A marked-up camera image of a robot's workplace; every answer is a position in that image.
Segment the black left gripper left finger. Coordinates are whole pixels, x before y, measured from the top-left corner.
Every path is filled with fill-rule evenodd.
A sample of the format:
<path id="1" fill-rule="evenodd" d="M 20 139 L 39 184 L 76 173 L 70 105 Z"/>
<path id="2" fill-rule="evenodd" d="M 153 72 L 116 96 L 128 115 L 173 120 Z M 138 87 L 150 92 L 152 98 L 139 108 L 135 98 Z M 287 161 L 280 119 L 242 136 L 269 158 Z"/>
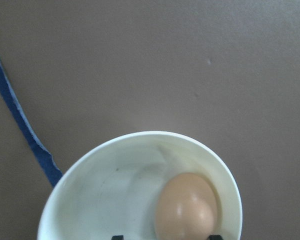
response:
<path id="1" fill-rule="evenodd" d="M 114 235 L 111 237 L 111 240 L 123 240 L 123 235 Z"/>

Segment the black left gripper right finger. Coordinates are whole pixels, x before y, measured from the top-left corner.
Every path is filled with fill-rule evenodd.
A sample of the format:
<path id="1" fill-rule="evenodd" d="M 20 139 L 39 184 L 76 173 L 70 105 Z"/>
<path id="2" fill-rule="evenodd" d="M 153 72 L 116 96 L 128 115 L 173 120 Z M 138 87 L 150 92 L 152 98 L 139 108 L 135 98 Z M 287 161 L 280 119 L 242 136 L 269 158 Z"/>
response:
<path id="1" fill-rule="evenodd" d="M 223 237 L 219 234 L 209 235 L 207 240 L 223 240 Z"/>

